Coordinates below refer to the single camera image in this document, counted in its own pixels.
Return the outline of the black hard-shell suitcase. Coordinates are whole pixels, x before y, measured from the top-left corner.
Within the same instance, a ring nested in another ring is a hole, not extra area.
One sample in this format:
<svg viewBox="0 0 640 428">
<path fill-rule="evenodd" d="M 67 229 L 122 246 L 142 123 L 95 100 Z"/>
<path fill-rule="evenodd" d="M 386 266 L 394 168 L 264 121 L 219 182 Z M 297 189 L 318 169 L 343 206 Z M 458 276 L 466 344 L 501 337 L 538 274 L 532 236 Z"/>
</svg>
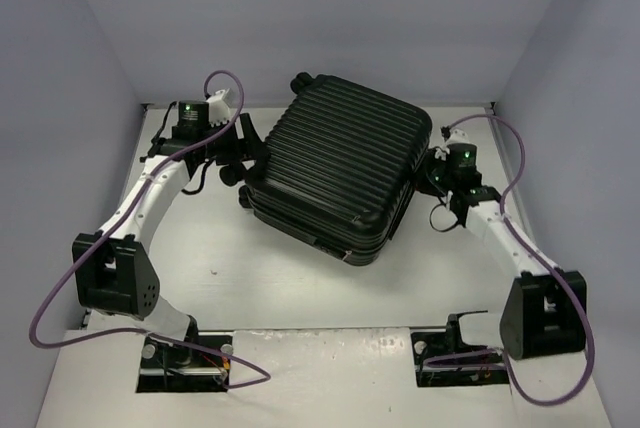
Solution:
<svg viewBox="0 0 640 428">
<path fill-rule="evenodd" d="M 266 138 L 270 157 L 236 185 L 256 218 L 365 266 L 393 238 L 415 191 L 433 122 L 423 109 L 333 75 L 297 74 Z"/>
</svg>

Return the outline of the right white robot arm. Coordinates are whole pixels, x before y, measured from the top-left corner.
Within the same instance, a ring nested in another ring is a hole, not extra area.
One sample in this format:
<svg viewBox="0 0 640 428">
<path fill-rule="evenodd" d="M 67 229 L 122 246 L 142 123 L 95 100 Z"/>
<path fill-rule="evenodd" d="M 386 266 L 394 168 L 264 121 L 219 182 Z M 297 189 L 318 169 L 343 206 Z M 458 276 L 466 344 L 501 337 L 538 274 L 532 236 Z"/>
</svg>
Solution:
<svg viewBox="0 0 640 428">
<path fill-rule="evenodd" d="M 504 197 L 482 181 L 478 147 L 459 129 L 441 129 L 444 143 L 427 151 L 417 190 L 439 199 L 455 225 L 479 240 L 512 278 L 499 318 L 500 347 L 515 360 L 575 353 L 586 347 L 586 329 L 572 298 L 586 306 L 586 281 L 542 254 L 506 210 Z"/>
</svg>

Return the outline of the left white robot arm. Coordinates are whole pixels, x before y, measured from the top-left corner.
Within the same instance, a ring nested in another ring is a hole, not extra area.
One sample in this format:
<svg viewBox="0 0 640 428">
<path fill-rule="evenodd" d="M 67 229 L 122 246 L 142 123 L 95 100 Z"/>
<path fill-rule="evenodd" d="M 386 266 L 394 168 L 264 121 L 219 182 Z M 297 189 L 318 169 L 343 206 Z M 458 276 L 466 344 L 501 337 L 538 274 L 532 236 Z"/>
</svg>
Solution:
<svg viewBox="0 0 640 428">
<path fill-rule="evenodd" d="M 230 98 L 222 89 L 204 100 L 174 103 L 176 124 L 170 135 L 153 136 L 142 172 L 120 207 L 96 233 L 80 234 L 72 245 L 80 304 L 130 318 L 132 331 L 158 336 L 164 356 L 180 368 L 199 357 L 197 322 L 161 296 L 149 250 L 173 201 L 187 193 L 195 175 L 216 165 L 222 183 L 234 186 L 255 173 L 245 162 L 267 160 L 249 115 L 232 110 Z"/>
</svg>

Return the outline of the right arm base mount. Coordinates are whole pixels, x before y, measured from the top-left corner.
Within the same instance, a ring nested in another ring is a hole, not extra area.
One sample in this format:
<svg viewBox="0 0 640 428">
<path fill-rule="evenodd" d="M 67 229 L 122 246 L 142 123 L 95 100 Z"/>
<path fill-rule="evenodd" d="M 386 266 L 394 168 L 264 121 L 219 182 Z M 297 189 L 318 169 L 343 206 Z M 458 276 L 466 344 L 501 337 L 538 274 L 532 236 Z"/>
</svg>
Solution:
<svg viewBox="0 0 640 428">
<path fill-rule="evenodd" d="M 509 376 L 498 353 L 467 345 L 447 330 L 410 332 L 418 388 L 508 385 Z"/>
</svg>

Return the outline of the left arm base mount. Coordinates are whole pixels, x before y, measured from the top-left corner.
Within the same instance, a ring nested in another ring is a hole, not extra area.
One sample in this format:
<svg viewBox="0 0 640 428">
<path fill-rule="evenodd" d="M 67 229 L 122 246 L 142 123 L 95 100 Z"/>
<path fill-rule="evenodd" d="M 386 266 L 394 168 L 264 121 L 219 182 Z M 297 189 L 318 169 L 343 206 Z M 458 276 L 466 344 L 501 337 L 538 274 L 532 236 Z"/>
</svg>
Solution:
<svg viewBox="0 0 640 428">
<path fill-rule="evenodd" d="M 233 353 L 231 332 L 201 332 L 197 344 Z M 147 337 L 141 349 L 137 393 L 226 393 L 231 361 Z"/>
</svg>

